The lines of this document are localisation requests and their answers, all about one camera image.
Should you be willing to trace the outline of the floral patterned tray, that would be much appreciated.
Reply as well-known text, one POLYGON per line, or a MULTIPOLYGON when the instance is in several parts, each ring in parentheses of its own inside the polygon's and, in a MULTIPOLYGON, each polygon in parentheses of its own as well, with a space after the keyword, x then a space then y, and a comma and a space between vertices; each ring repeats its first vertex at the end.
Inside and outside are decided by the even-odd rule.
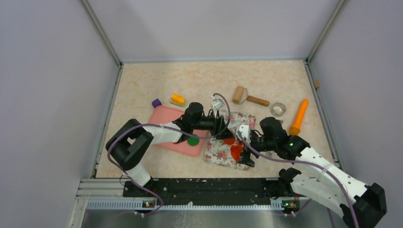
MULTIPOLYGON (((249 125, 250 129, 253 130, 256 124, 256 117, 252 114, 232 111, 230 123, 228 126, 229 130, 232 133, 235 133, 236 127, 240 124, 247 124, 249 125)), ((233 160, 230 154, 230 146, 231 145, 226 145, 222 140, 217 140, 215 138, 209 139, 203 155, 204 161, 213 165, 233 168, 237 170, 249 170, 249 166, 239 164, 235 160, 233 160)))

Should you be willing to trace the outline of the orange dough scrap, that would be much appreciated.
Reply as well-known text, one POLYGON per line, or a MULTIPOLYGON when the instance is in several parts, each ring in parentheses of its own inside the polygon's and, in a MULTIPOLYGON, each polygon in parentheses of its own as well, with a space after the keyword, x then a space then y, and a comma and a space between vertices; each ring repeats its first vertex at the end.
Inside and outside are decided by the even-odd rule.
POLYGON ((238 142, 237 144, 233 144, 230 146, 230 154, 236 162, 240 159, 241 154, 243 152, 244 143, 238 142))

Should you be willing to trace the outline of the wooden rolling pin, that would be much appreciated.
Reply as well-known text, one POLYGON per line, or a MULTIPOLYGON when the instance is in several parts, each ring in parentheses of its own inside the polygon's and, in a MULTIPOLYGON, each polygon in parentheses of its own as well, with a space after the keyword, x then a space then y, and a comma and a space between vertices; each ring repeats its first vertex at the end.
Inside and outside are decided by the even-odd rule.
POLYGON ((247 88, 243 87, 243 86, 237 86, 234 94, 232 96, 232 102, 235 104, 243 104, 244 102, 251 102, 251 103, 255 103, 264 107, 268 107, 269 106, 269 101, 261 99, 261 98, 257 98, 255 96, 251 96, 248 93, 247 88))

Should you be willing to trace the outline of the orange-red dough piece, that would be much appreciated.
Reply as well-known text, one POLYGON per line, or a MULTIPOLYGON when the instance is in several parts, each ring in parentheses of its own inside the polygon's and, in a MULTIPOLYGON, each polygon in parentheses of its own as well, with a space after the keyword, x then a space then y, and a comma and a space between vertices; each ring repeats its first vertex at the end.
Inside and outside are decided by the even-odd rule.
POLYGON ((222 140, 226 145, 233 145, 236 142, 235 138, 224 139, 222 140))

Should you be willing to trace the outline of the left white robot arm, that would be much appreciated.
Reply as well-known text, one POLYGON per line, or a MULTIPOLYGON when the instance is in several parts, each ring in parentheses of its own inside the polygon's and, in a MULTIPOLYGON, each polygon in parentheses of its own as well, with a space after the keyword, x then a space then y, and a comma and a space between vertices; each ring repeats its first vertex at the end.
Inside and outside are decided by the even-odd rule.
POLYGON ((105 149, 111 163, 120 168, 124 175, 134 181, 134 190, 140 196, 152 192, 151 176, 141 164, 148 147, 154 144, 179 144, 193 135, 195 130, 208 131, 212 138, 226 140, 234 138, 228 128, 229 122, 218 111, 210 110, 207 115, 204 107, 192 102, 176 120, 156 125, 141 124, 130 119, 106 143, 105 149))

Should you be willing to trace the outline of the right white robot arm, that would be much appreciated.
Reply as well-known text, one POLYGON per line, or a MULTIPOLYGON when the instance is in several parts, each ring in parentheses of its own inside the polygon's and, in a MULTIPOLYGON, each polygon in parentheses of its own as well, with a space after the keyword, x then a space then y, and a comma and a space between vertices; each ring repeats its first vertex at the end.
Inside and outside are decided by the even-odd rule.
POLYGON ((279 172, 279 191, 306 196, 341 217, 350 228, 374 228, 387 213, 383 187, 368 185, 336 167, 307 141, 289 135, 280 120, 266 117, 260 121, 262 134, 247 124, 238 125, 235 136, 243 143, 240 162, 254 166, 251 154, 275 162, 290 163, 292 168, 279 172))

